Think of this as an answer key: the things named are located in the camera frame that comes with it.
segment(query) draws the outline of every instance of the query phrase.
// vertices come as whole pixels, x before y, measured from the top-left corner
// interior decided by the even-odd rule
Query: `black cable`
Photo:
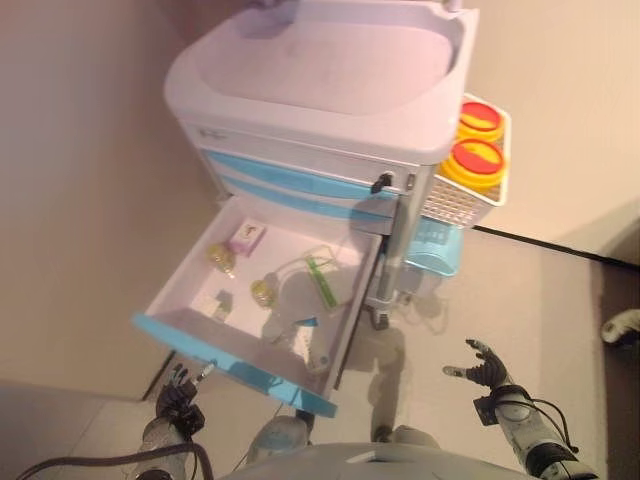
[[[536,405],[533,405],[531,403],[520,402],[518,400],[500,400],[499,402],[496,402],[496,407],[498,407],[500,405],[520,405],[522,407],[531,408],[531,409],[536,410],[537,412],[541,413],[542,415],[545,416],[545,418],[547,420],[549,420],[551,422],[551,424],[554,426],[554,428],[558,432],[558,435],[560,435],[560,438],[562,439],[562,441],[567,445],[567,447],[569,447],[569,450],[571,450],[573,453],[578,453],[578,447],[575,447],[575,446],[571,445],[571,443],[569,442],[569,438],[566,437],[564,432],[562,431],[562,429],[560,429],[560,425],[558,425],[556,423],[556,421],[553,418],[551,418],[551,416],[547,412],[545,412],[543,409],[541,409],[540,407],[538,407]],[[566,422],[563,422],[563,426],[565,427],[565,432],[566,432],[567,431]]]
[[[196,473],[198,473],[198,455],[193,453],[193,472],[191,472],[191,480],[195,480]]]
[[[569,480],[573,480],[573,477],[571,476],[571,474],[569,473],[569,470],[567,470],[567,467],[564,466],[564,463],[560,462],[560,465],[562,465],[562,468],[564,468],[565,473],[567,474],[567,478]]]
[[[273,416],[271,417],[272,419],[276,418],[276,416],[280,413],[280,410],[282,410],[282,407],[284,407],[284,403],[281,403],[280,406],[276,409]],[[238,460],[238,463],[236,463],[236,466],[233,467],[233,470],[231,470],[232,473],[235,472],[238,469],[238,467],[240,467],[240,465],[242,465],[242,462],[245,461],[248,455],[249,455],[249,450],[247,450],[242,456],[242,458]]]
[[[207,456],[207,452],[201,445],[197,443],[179,443],[169,447],[161,447],[146,452],[138,452],[131,455],[123,455],[120,457],[92,458],[92,457],[59,457],[51,458],[34,465],[22,472],[16,480],[27,480],[36,473],[51,467],[59,467],[69,465],[74,467],[116,467],[118,465],[126,465],[128,463],[138,463],[156,458],[168,457],[178,453],[193,452],[200,460],[202,465],[202,476],[204,480],[214,480],[213,471],[211,470],[211,462]]]
[[[500,405],[519,405],[521,407],[527,407],[527,408],[530,408],[532,410],[536,410],[537,412],[540,412],[555,427],[555,429],[558,431],[558,434],[560,435],[560,438],[562,439],[562,441],[564,443],[567,443],[567,439],[564,437],[564,433],[560,429],[560,426],[556,423],[556,421],[553,418],[551,418],[549,416],[549,414],[547,412],[542,410],[540,407],[536,407],[535,405],[532,405],[531,403],[520,402],[518,400],[500,400],[499,402],[496,402],[496,407],[499,407]]]
[[[558,412],[558,415],[560,415],[560,420],[562,421],[564,436],[567,439],[567,446],[571,449],[573,453],[578,453],[580,449],[578,447],[571,445],[571,439],[569,438],[569,427],[567,426],[567,419],[565,418],[564,413],[562,413],[562,410],[560,410],[560,407],[558,407],[557,405],[554,405],[553,403],[547,400],[542,400],[541,398],[532,398],[531,401],[534,403],[544,403],[545,405],[549,405],[556,412]]]

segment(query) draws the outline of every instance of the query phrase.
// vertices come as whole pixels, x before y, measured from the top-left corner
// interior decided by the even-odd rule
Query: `cart wheel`
[[[374,330],[386,330],[389,328],[389,314],[373,310],[371,312],[371,326]]]
[[[373,432],[373,435],[371,436],[371,441],[373,443],[391,443],[392,433],[393,433],[393,428],[391,428],[389,425],[380,425]]]

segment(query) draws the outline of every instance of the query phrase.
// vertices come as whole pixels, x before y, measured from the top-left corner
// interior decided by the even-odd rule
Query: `pink box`
[[[264,223],[245,220],[229,239],[227,244],[232,252],[248,257],[267,230]]]

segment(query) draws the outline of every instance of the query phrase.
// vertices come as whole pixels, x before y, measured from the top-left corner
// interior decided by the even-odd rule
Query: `side basket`
[[[484,103],[494,108],[505,122],[504,134],[495,143],[502,148],[507,168],[500,185],[486,194],[475,192],[456,182],[434,176],[433,186],[422,208],[422,215],[459,227],[472,227],[477,224],[494,207],[500,207],[507,201],[509,171],[511,169],[511,116],[482,98],[465,93],[465,101]]]

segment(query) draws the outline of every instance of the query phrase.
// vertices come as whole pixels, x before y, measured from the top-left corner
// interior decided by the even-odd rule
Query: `closed drawer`
[[[276,167],[236,156],[205,151],[226,189],[236,195],[252,193],[269,201],[313,213],[341,218],[354,228],[389,234],[398,195],[315,174]]]
[[[214,268],[207,248],[227,241],[251,218],[267,225],[249,257],[237,256],[232,275]],[[329,246],[339,265],[340,285],[348,301],[327,310],[302,258],[318,246]],[[265,394],[317,415],[334,416],[330,401],[347,344],[375,265],[380,236],[354,231],[343,222],[274,205],[250,195],[232,197],[145,313],[134,323],[184,355],[213,363],[218,371]],[[250,286],[270,275],[277,285],[272,309],[260,307]],[[202,299],[228,299],[230,313],[220,321],[206,312]],[[310,370],[298,351],[281,338],[295,322],[315,318],[311,349],[321,346],[327,366]]]
[[[187,136],[199,148],[238,155],[276,166],[290,167],[369,187],[380,175],[390,173],[393,184],[387,190],[403,193],[409,175],[417,165],[398,163],[347,152],[323,150],[309,145],[259,137],[224,129],[182,124]]]

